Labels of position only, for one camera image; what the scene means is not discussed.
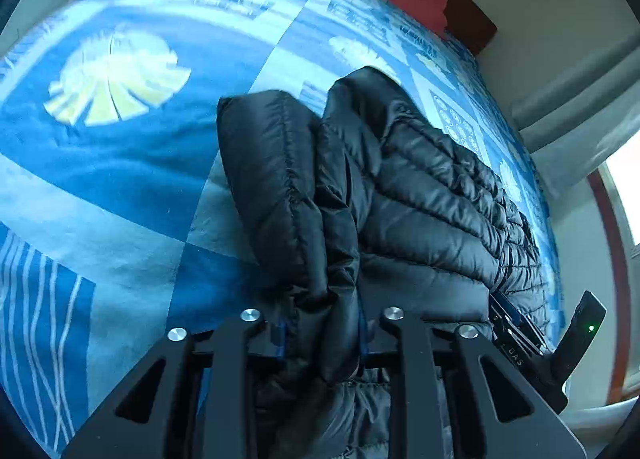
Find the right grey curtain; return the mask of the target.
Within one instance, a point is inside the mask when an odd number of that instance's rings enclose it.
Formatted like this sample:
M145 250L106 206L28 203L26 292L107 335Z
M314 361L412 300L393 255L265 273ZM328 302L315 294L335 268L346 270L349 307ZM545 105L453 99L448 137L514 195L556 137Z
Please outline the right grey curtain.
M639 131L639 35L589 54L512 104L544 191L556 198Z

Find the right window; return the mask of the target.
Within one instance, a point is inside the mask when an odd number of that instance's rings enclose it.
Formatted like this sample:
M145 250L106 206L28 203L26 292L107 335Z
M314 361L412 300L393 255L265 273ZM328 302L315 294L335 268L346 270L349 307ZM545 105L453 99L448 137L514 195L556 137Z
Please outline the right window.
M615 300L615 351L608 398L606 403L612 405L619 401L627 401L639 392L638 387L626 389L625 381L629 365L632 336L631 286L628 255L625 249L623 232L614 209L612 195L615 192L613 180L608 176L604 164L587 176L600 212L614 283Z

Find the black quilted down jacket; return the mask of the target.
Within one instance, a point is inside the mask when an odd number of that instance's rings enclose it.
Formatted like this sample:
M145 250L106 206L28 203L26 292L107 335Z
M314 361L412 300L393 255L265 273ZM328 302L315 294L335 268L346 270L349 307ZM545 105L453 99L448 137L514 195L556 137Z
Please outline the black quilted down jacket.
M322 115L283 91L224 97L217 131L283 335L282 361L255 373L260 457L387 456L390 372L364 364L386 307L488 332L500 292L549 327L526 216L382 71L337 80Z

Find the dark wooden headboard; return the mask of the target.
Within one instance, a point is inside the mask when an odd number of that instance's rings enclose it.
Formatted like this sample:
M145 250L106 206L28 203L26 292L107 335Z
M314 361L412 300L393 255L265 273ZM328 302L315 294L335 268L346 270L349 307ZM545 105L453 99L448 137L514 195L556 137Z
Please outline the dark wooden headboard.
M447 31L477 56L495 37L494 22L473 0L448 0L444 11Z

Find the blue patterned bed sheet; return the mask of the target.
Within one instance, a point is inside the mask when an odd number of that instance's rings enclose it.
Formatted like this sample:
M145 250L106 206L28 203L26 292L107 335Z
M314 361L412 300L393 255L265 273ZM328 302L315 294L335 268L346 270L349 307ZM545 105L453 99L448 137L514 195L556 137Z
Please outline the blue patterned bed sheet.
M229 94L290 92L314 112L373 66L494 171L538 245L564 323L549 209L469 50L386 0L78 0L1 62L1 387L58 457L175 327L212 328L269 283L240 226L216 133Z

